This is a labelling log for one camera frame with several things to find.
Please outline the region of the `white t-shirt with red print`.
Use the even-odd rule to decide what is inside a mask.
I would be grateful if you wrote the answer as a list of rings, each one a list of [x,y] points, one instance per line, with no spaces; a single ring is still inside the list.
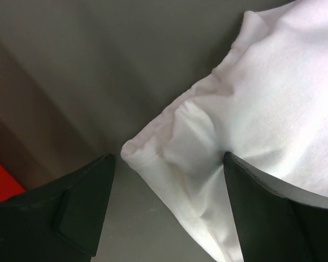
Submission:
[[[244,14],[224,60],[121,150],[216,261],[242,261],[222,157],[328,197],[328,1]]]

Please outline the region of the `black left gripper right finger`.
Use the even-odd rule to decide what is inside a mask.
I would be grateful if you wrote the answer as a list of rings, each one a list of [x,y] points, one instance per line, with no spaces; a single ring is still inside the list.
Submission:
[[[244,261],[328,261],[328,197],[273,177],[231,152],[223,164]]]

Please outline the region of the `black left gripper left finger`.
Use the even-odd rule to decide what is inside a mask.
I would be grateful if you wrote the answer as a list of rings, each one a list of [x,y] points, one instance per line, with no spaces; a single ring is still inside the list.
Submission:
[[[105,154],[38,188],[0,201],[0,261],[90,261],[115,173]]]

